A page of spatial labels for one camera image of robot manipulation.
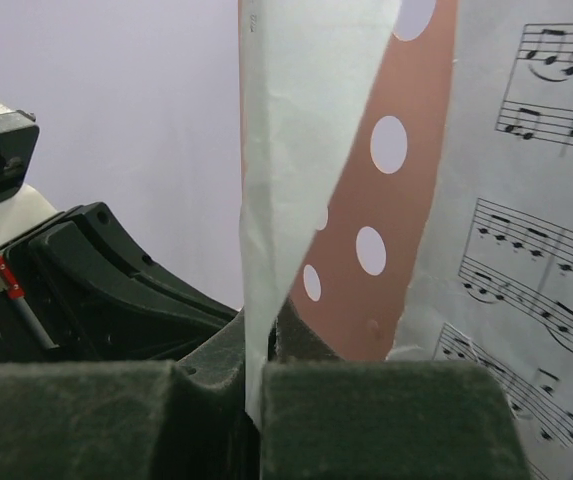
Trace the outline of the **white paper sheet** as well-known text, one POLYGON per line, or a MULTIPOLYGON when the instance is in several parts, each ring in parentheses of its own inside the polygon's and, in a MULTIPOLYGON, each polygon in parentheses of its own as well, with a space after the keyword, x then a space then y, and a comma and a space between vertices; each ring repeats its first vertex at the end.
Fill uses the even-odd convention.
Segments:
POLYGON ((239 5, 246 399, 259 422, 268 337, 355 143, 401 5, 239 5))

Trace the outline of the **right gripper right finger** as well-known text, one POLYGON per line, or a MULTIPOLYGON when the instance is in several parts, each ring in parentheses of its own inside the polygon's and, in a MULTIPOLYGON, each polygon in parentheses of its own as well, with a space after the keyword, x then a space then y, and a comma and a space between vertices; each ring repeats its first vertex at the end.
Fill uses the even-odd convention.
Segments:
POLYGON ((527 479, 498 382, 470 361, 341 359, 286 301, 261 387, 264 479, 527 479))

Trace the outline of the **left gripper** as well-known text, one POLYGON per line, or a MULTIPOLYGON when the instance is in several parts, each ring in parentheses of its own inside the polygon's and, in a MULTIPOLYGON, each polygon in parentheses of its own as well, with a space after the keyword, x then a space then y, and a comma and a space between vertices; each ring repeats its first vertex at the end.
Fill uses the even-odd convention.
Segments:
POLYGON ((103 202, 0 250, 0 363, 179 360, 235 315, 157 263, 103 202))

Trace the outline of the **pink folding music stand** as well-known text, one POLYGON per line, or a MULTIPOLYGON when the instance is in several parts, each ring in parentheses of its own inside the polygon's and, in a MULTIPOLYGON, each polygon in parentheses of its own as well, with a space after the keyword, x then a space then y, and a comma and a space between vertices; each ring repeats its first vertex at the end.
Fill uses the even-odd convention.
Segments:
POLYGON ((337 186, 287 299, 340 355, 390 350, 436 185, 459 5, 401 10, 337 186))

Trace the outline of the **printed sheet music page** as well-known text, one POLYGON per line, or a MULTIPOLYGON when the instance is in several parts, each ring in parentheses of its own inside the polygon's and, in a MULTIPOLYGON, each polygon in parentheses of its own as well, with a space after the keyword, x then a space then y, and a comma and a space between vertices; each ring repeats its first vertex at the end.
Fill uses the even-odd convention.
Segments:
POLYGON ((500 383, 532 474, 573 479, 573 0, 463 1, 393 360, 500 383))

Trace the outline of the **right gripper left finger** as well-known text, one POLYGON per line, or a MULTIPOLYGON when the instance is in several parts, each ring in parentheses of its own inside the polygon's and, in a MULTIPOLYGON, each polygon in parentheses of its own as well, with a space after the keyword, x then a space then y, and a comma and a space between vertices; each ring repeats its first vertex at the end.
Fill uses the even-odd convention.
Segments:
POLYGON ((0 479, 254 479, 244 320, 180 361, 0 364, 0 479))

